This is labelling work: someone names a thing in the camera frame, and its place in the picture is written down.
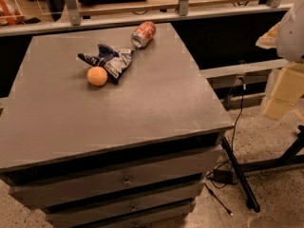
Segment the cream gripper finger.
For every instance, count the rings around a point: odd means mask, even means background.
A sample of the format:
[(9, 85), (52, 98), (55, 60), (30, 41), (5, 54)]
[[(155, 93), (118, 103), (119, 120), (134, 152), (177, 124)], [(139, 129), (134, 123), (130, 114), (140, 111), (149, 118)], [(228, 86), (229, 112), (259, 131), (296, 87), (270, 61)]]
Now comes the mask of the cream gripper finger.
[(277, 75), (262, 115), (272, 120), (282, 118), (304, 95), (304, 64), (289, 64)]

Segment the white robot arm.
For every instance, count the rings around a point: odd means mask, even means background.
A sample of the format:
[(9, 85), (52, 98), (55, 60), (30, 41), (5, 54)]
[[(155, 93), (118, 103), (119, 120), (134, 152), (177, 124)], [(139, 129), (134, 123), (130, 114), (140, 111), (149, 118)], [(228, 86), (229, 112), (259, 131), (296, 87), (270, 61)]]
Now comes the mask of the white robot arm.
[(276, 48), (288, 65), (278, 72), (262, 115), (278, 120), (304, 95), (304, 0), (296, 0), (281, 21), (258, 38), (261, 48)]

